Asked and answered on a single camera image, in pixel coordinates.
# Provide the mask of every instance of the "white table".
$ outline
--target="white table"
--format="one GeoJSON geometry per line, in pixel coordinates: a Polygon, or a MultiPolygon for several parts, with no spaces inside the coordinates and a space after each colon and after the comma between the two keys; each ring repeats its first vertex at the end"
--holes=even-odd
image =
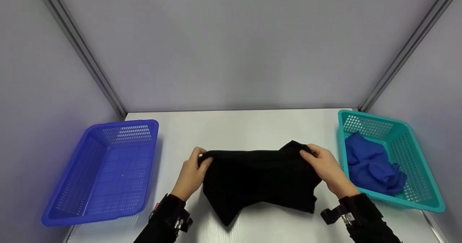
{"type": "MultiPolygon", "coordinates": [[[[337,156],[337,112],[340,109],[206,111],[130,113],[126,120],[155,119],[160,124],[156,154],[160,156],[157,185],[149,203],[139,215],[114,221],[76,225],[68,243],[130,243],[147,222],[156,202],[171,191],[178,173],[195,146],[208,150],[279,149],[290,140],[314,143],[337,156]]],[[[341,221],[326,225],[320,217],[325,208],[338,205],[325,183],[315,190],[315,214],[259,203],[239,215],[227,230],[213,213],[199,190],[186,209],[194,224],[180,233],[179,243],[351,243],[341,221]]],[[[385,221],[403,242],[438,243],[431,227],[417,210],[397,210],[378,204],[385,221]]]]}

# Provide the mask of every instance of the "human hand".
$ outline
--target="human hand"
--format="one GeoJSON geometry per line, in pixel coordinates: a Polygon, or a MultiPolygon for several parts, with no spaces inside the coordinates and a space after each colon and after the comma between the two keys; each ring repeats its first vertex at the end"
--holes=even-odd
{"type": "Polygon", "coordinates": [[[308,147],[316,156],[301,150],[300,155],[314,168],[318,176],[326,182],[327,187],[338,199],[346,196],[360,194],[359,190],[350,182],[346,174],[340,168],[332,153],[325,148],[315,144],[308,147]]]}
{"type": "Polygon", "coordinates": [[[190,158],[183,162],[183,167],[171,194],[186,201],[199,189],[204,181],[205,172],[213,161],[213,158],[209,157],[201,163],[201,166],[198,166],[199,155],[205,152],[207,151],[203,148],[194,148],[190,158]]]}

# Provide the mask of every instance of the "blue towel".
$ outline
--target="blue towel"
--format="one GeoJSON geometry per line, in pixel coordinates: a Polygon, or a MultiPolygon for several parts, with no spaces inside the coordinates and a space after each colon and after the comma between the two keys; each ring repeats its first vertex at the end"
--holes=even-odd
{"type": "Polygon", "coordinates": [[[345,139],[350,180],[354,185],[386,195],[404,190],[407,175],[398,164],[391,164],[381,144],[364,138],[359,132],[345,139]]]}

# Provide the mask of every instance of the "basket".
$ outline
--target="basket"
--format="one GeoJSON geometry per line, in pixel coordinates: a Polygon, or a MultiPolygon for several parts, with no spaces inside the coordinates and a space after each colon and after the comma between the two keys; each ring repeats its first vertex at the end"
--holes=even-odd
{"type": "Polygon", "coordinates": [[[360,132],[366,139],[382,144],[391,163],[407,174],[404,191],[389,196],[358,187],[371,199],[398,208],[443,212],[446,206],[411,127],[403,121],[368,113],[340,110],[337,141],[340,166],[349,178],[345,139],[360,132]]]}
{"type": "Polygon", "coordinates": [[[101,123],[77,144],[42,215],[46,226],[113,220],[142,211],[159,124],[101,123]]]}

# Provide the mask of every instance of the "gray wall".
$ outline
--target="gray wall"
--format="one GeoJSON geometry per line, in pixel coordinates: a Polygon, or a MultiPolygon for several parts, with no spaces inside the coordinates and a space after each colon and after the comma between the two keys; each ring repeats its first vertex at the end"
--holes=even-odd
{"type": "Polygon", "coordinates": [[[41,215],[90,125],[116,115],[42,0],[0,0],[0,242],[60,243],[41,215]]]}
{"type": "Polygon", "coordinates": [[[65,0],[130,112],[355,107],[435,0],[65,0]]]}
{"type": "Polygon", "coordinates": [[[434,217],[462,242],[462,0],[454,0],[377,100],[371,113],[413,128],[445,199],[434,217]]]}

